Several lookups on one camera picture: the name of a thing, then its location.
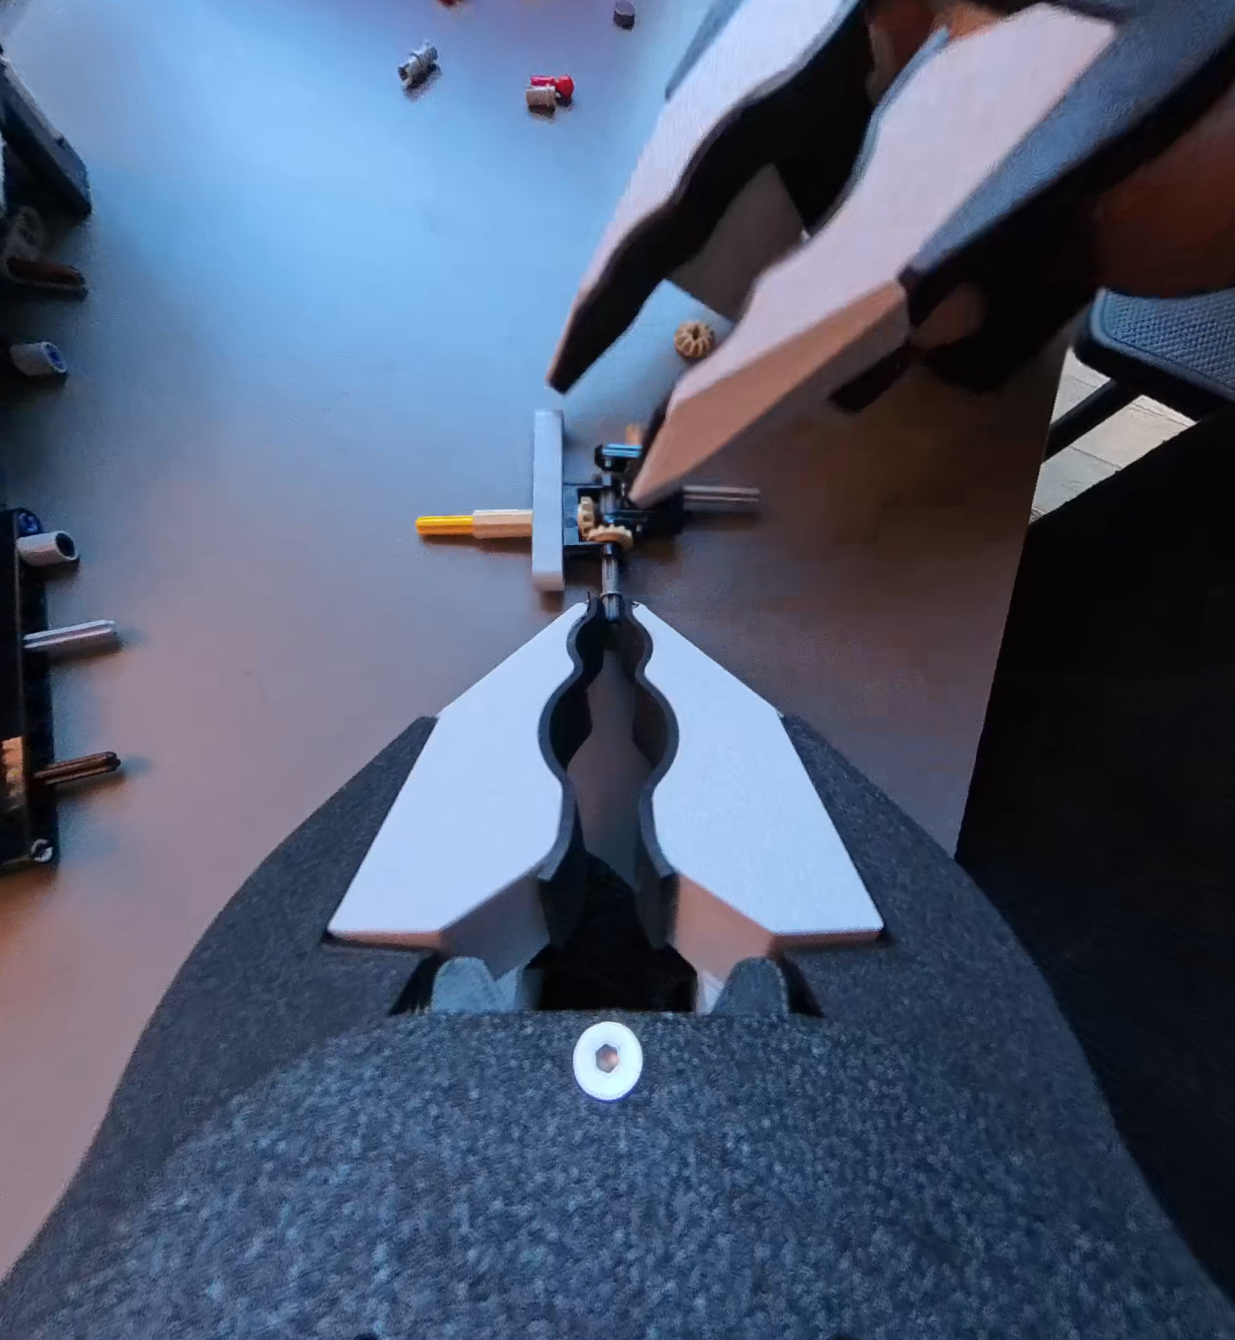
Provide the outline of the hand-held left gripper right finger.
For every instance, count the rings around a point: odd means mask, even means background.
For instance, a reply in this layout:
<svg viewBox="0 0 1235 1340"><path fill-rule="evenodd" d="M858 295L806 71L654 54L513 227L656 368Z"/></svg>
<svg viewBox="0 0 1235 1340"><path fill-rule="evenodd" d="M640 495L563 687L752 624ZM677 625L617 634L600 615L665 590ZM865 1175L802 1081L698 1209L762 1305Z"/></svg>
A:
<svg viewBox="0 0 1235 1340"><path fill-rule="evenodd" d="M653 943L725 981L749 958L876 940L882 917L782 714L637 601L614 640L648 763L636 893Z"/></svg>

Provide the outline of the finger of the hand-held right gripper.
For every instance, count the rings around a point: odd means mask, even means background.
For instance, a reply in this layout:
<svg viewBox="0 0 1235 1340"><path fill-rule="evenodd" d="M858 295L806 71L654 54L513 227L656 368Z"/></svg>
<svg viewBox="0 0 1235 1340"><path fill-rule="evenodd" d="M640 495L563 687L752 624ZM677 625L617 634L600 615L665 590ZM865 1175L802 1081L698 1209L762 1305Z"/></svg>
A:
<svg viewBox="0 0 1235 1340"><path fill-rule="evenodd" d="M630 497L644 506L720 449L813 409L897 352L902 274L1111 44L1085 14L949 21L889 85L858 177L806 243L757 280L742 317L675 385Z"/></svg>
<svg viewBox="0 0 1235 1340"><path fill-rule="evenodd" d="M712 2L580 278L546 379L567 391L663 281L731 321L840 199L872 113L858 1Z"/></svg>

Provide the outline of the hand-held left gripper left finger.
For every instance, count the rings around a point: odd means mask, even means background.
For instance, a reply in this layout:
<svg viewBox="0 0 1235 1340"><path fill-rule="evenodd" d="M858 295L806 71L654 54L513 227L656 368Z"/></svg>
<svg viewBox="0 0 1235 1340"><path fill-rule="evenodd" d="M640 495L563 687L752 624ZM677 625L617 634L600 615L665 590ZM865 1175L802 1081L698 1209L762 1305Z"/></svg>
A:
<svg viewBox="0 0 1235 1340"><path fill-rule="evenodd" d="M594 601L562 611L445 707L327 933L478 958L495 977L574 931L586 856L569 765L604 655Z"/></svg>

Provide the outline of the small lego gear assembly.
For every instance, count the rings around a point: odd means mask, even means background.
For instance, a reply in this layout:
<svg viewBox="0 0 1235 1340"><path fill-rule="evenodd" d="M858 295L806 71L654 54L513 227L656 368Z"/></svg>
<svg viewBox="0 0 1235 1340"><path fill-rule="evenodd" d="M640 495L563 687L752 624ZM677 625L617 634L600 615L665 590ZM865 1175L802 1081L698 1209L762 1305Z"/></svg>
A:
<svg viewBox="0 0 1235 1340"><path fill-rule="evenodd" d="M530 580L540 594L563 593L567 560L591 560L600 615L614 624L626 615L623 576L634 547L671 540L700 517L759 512L759 489L704 482L680 485L647 506L634 503L628 487L658 425L658 418L628 425L621 441L597 443L590 475L570 480L563 476L563 416L553 409L536 411L529 506L422 514L414 520L414 530L424 542L527 542Z"/></svg>

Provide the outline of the large lego technic vehicle model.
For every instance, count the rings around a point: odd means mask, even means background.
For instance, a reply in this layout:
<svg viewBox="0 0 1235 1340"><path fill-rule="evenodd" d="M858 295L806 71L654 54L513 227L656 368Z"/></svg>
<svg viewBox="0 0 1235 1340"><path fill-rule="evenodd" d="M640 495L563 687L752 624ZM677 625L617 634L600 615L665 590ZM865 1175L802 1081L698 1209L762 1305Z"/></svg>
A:
<svg viewBox="0 0 1235 1340"><path fill-rule="evenodd" d="M18 337L5 321L24 298L86 295L85 276L54 258L49 243L89 211L86 166L38 105L0 29L0 411L25 388L69 377L58 345ZM0 483L0 877L56 862L59 792L121 766L109 749L68 759L54 751L52 662L119 645L105 618L49 623L47 587L78 563L72 534L7 505Z"/></svg>

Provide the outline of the person's right hand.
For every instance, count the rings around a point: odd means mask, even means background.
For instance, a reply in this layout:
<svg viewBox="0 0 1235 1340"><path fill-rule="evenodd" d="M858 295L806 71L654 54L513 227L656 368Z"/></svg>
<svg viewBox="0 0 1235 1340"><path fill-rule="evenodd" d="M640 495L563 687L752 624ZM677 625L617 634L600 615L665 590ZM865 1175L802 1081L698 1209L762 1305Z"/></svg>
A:
<svg viewBox="0 0 1235 1340"><path fill-rule="evenodd" d="M1235 85L1094 213L1101 288L1175 298L1235 287Z"/></svg>

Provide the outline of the black mesh office chair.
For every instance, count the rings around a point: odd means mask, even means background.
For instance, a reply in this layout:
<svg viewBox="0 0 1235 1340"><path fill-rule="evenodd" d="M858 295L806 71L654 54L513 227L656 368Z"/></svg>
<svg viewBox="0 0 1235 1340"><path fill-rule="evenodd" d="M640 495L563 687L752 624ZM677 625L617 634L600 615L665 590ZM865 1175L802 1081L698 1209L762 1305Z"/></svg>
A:
<svg viewBox="0 0 1235 1340"><path fill-rule="evenodd" d="M1198 421L1235 402L1235 288L1183 298L1099 291L1071 351L1105 379L1050 426L1044 458L1139 398Z"/></svg>

